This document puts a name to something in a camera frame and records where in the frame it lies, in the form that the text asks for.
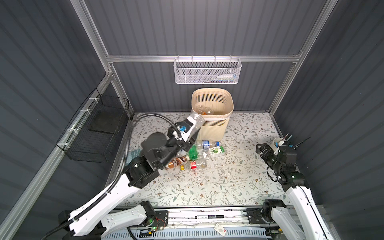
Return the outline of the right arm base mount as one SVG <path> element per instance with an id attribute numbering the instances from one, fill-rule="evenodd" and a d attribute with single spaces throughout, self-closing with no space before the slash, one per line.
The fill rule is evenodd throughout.
<path id="1" fill-rule="evenodd" d="M 247 208 L 246 216 L 248 217 L 249 224 L 268 224 L 267 215 L 264 214 L 263 208 Z"/>

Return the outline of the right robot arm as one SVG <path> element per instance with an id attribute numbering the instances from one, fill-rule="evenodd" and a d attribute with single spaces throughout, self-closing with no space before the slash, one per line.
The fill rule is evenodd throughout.
<path id="1" fill-rule="evenodd" d="M 282 200 L 266 199 L 258 216 L 268 224 L 275 222 L 288 240 L 334 240 L 307 185 L 305 176 L 297 170 L 297 146 L 286 142 L 272 148 L 269 144 L 257 144 L 256 154 L 272 170 L 284 193 L 290 199 L 301 225 L 291 217 Z"/>

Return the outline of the blue cap blue label bottle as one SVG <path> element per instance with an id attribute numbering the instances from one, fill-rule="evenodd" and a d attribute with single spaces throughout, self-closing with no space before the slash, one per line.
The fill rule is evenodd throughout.
<path id="1" fill-rule="evenodd" d="M 193 112 L 185 120 L 178 123 L 177 127 L 181 132 L 182 140 L 189 141 L 191 137 L 200 131 L 204 122 L 205 119 L 202 115 Z"/>

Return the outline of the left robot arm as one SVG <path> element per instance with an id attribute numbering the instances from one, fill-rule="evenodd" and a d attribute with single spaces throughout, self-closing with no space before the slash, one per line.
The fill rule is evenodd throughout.
<path id="1" fill-rule="evenodd" d="M 63 237 L 65 240 L 100 240 L 124 227 L 147 226 L 153 222 L 155 210 L 146 201 L 127 211 L 114 214 L 111 211 L 124 199 L 159 177 L 159 171 L 181 150 L 188 152 L 205 121 L 200 115 L 194 114 L 178 123 L 160 114 L 153 116 L 170 124 L 167 134 L 151 134 L 141 143 L 139 156 L 129 164 L 126 163 L 127 155 L 124 155 L 115 180 L 83 206 L 72 212 L 62 212 L 62 224 L 46 233 L 42 237 L 44 240 L 61 229 L 68 231 Z"/>

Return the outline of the orange cap clear bottle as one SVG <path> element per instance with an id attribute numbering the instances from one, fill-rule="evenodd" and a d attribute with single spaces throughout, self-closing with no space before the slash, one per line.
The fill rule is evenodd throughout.
<path id="1" fill-rule="evenodd" d="M 202 104 L 202 103 L 197 104 L 195 106 L 195 110 L 200 115 L 212 116 L 215 113 L 212 104 L 209 104 L 209 103 L 207 103 L 207 104 Z"/>

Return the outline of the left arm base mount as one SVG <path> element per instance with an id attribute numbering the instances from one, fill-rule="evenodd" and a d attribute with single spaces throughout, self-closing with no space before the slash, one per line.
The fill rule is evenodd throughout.
<path id="1" fill-rule="evenodd" d="M 141 227 L 166 227 L 169 220 L 169 211 L 155 210 L 155 215 L 141 224 Z"/>

